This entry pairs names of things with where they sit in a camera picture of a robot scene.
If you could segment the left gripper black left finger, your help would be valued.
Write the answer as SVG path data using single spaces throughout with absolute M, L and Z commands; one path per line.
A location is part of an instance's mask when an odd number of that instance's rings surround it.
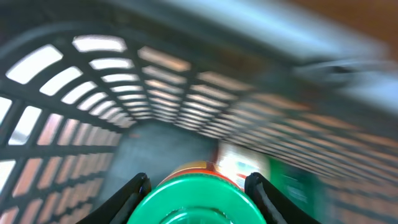
M 126 224 L 135 208 L 150 191 L 150 179 L 145 173 L 140 172 L 104 204 L 76 224 Z

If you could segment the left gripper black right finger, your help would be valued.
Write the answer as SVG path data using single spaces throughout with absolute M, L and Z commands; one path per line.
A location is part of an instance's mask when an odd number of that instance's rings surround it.
M 266 223 L 320 224 L 258 172 L 245 178 L 244 192 L 257 206 Z

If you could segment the green 3M wipes pouch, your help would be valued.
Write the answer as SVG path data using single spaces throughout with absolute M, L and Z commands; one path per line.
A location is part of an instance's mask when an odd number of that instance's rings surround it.
M 328 221 L 328 198 L 319 179 L 312 173 L 281 162 L 271 156 L 219 143 L 217 164 L 221 173 L 244 191 L 245 178 L 253 172 L 263 175 L 272 185 L 305 213 L 320 223 Z

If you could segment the sriracha bottle with green cap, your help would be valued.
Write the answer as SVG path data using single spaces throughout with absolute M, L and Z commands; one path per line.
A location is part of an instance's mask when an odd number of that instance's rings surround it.
M 266 224 L 255 203 L 217 166 L 187 164 L 137 205 L 127 224 Z

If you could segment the grey plastic shopping basket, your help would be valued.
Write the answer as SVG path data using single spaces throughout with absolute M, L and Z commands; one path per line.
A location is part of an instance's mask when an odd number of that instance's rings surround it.
M 219 143 L 317 177 L 329 223 L 397 222 L 397 62 L 290 1 L 2 1 L 1 222 L 77 223 Z

